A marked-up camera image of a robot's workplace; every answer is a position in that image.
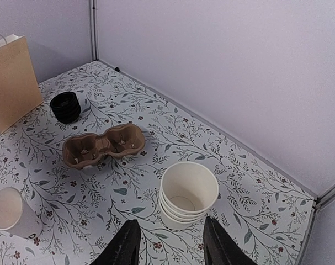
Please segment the white paper coffee cup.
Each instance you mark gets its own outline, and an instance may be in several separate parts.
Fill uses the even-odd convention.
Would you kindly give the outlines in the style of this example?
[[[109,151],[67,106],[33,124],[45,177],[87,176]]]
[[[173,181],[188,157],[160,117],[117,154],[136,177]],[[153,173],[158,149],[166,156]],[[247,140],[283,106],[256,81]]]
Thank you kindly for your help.
[[[0,230],[25,239],[39,237],[42,232],[35,211],[13,187],[0,190]]]

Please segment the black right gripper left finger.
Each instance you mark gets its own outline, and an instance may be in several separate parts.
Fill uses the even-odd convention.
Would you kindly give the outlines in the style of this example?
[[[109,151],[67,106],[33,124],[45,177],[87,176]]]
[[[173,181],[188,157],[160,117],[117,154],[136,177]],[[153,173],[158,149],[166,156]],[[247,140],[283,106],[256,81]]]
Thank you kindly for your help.
[[[128,220],[91,265],[138,264],[141,229],[137,220]]]

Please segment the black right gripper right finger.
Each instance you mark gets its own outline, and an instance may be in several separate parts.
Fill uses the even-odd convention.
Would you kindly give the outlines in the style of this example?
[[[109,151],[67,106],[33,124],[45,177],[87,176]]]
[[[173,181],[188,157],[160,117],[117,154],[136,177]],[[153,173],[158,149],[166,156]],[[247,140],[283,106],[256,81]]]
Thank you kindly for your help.
[[[205,264],[256,265],[215,219],[207,216],[203,231]]]

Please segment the brown cardboard cup carrier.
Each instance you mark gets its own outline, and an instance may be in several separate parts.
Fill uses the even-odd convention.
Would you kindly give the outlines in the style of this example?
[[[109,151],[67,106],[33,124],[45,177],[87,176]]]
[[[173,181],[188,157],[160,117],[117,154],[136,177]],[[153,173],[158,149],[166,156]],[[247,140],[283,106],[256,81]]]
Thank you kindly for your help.
[[[62,147],[64,163],[77,170],[95,166],[104,156],[123,158],[139,153],[145,147],[145,136],[134,124],[107,129],[103,134],[85,133],[69,137]]]

